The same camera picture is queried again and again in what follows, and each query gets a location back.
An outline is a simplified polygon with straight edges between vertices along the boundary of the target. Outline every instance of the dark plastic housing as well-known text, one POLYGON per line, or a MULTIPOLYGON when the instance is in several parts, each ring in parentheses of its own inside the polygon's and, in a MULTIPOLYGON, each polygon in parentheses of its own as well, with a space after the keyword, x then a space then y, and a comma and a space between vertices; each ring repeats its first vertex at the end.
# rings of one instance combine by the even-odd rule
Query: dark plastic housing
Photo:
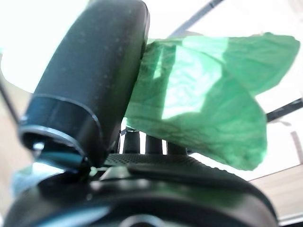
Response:
POLYGON ((18 128, 22 143, 29 149, 48 141, 72 147, 90 165, 102 165, 115 145, 148 28, 149 12, 140 0, 89 4, 33 94, 18 128))

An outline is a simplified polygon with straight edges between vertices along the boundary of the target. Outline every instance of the black plastic handle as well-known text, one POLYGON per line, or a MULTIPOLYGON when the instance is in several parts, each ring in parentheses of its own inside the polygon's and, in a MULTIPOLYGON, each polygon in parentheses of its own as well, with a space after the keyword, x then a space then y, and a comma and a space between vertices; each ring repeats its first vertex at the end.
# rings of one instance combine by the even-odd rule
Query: black plastic handle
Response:
POLYGON ((114 146, 147 41, 140 0, 95 0, 62 40, 19 123, 22 143, 73 147, 100 166, 114 146))

